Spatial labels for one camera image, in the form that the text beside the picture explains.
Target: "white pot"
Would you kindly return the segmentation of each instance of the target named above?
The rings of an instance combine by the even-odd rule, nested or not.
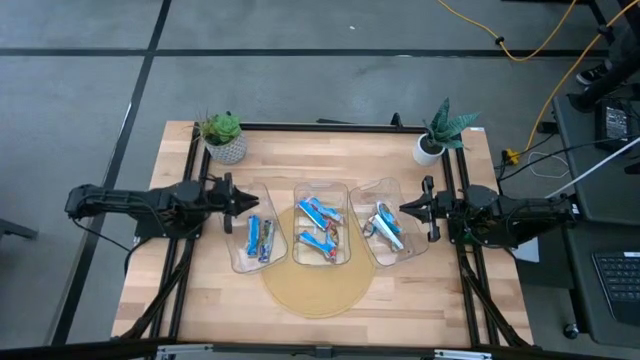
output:
[[[211,154],[211,160],[225,165],[239,162],[247,153],[247,139],[244,137],[244,132],[241,132],[238,137],[225,145],[215,146],[206,141],[204,144]]]
[[[420,136],[418,138],[418,141],[416,142],[416,146],[413,147],[413,159],[422,166],[431,166],[438,162],[440,156],[444,154],[445,149],[443,147],[438,154],[429,154],[428,152],[422,150],[422,147],[420,147],[420,141],[425,136],[427,136],[427,134]]]

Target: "desk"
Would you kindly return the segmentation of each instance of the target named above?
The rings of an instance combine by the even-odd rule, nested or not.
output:
[[[566,230],[567,251],[573,266],[574,282],[578,292],[578,314],[593,341],[599,344],[640,348],[640,327],[615,321],[609,312],[598,274],[591,255],[594,252],[640,249],[636,226],[580,223]]]
[[[566,96],[553,99],[553,110],[565,147],[595,141],[595,115],[577,111]],[[637,122],[633,122],[638,132]],[[580,176],[611,153],[587,146],[567,153],[569,170]],[[617,157],[575,185],[580,210],[590,221],[640,225],[640,175],[627,175],[624,168],[637,162]]]
[[[595,140],[593,113],[575,110],[567,97],[554,98],[553,109],[565,147]],[[567,153],[571,174],[579,176],[608,155],[591,146]],[[640,175],[626,175],[623,171],[631,162],[613,159],[576,184],[580,210],[588,221],[564,230],[564,239],[575,286],[571,293],[579,330],[588,332],[597,343],[640,347],[640,327],[613,319],[591,258],[598,251],[640,249],[640,227],[614,225],[640,225]]]
[[[151,187],[181,180],[190,143],[189,125],[167,123]],[[278,213],[292,206],[295,184],[311,179],[333,179],[351,189],[394,177],[406,200],[420,195],[420,182],[427,174],[434,177],[435,190],[445,188],[440,164],[430,168],[415,164],[411,149],[417,135],[277,131],[245,134],[249,143],[246,158],[234,166],[211,164],[210,172],[220,175],[231,171],[237,185],[266,184]],[[495,189],[484,131],[467,130],[463,140],[468,147],[466,162],[471,183]],[[460,188],[455,164],[453,169],[456,187]],[[179,341],[470,346],[455,248],[447,241],[446,226],[441,226],[443,239],[431,244],[426,253],[377,270],[368,292],[351,310],[332,318],[310,320],[290,314],[273,302],[259,274],[238,275],[232,271],[226,244],[220,239],[221,225],[213,218],[195,245]],[[153,239],[133,255],[113,335],[128,330],[155,296],[166,248],[166,239]],[[532,342],[514,261],[501,250],[484,253],[493,300],[520,336]],[[172,301],[170,298],[165,307],[161,335],[167,334]],[[261,316],[248,316],[248,310],[255,313],[256,307]],[[475,309],[478,323],[484,327],[478,301]],[[481,328],[480,333],[486,342],[486,331]]]

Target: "succulent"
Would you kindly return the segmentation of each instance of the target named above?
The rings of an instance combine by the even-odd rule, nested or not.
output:
[[[447,149],[456,149],[463,146],[462,141],[458,139],[458,134],[467,126],[473,123],[480,113],[456,116],[449,119],[449,98],[446,98],[440,109],[434,116],[431,124],[426,120],[424,126],[427,128],[427,144],[429,147],[442,146]]]
[[[222,115],[208,116],[206,120],[198,123],[200,136],[209,144],[220,146],[230,143],[242,132],[240,129],[240,117],[226,112]]]

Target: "white cable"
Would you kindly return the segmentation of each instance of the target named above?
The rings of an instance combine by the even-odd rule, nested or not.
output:
[[[627,145],[625,145],[622,149],[614,152],[613,154],[609,155],[606,159],[600,161],[599,163],[597,163],[594,167],[592,167],[591,169],[585,171],[584,174],[578,176],[577,178],[573,179],[571,182],[569,182],[567,185],[561,187],[560,189],[552,192],[551,194],[545,196],[545,199],[548,199],[550,197],[554,197],[558,194],[560,194],[562,191],[564,191],[566,188],[568,188],[569,186],[577,183],[578,181],[584,179],[585,177],[587,177],[589,174],[591,174],[592,172],[596,171],[600,166],[606,164],[607,162],[609,162],[611,159],[613,159],[614,157],[620,155],[621,153],[625,152],[627,149],[629,149],[630,147],[632,147],[633,145],[637,144],[638,142],[640,142],[640,137],[636,138],[635,140],[633,140],[632,142],[628,143]]]
[[[533,168],[533,165],[529,165],[529,164],[531,164],[531,155],[547,156],[549,154],[545,154],[545,153],[541,153],[541,152],[537,152],[537,151],[529,153],[529,157],[527,158],[527,165],[529,166],[529,170],[531,170],[531,172],[535,176],[546,177],[546,178],[551,178],[551,179],[562,179],[563,177],[565,177],[565,175],[567,175],[569,173],[569,164],[567,164],[567,162],[564,161],[563,158],[561,158],[561,157],[559,157],[557,155],[553,155],[553,156],[551,156],[552,158],[554,158],[556,160],[559,160],[561,163],[563,163],[563,164],[565,164],[567,166],[567,171],[565,171],[562,175],[544,175],[544,174],[539,174]]]

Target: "computer keyboard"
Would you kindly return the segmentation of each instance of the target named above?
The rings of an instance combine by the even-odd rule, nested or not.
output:
[[[640,326],[640,251],[593,254],[613,317]]]

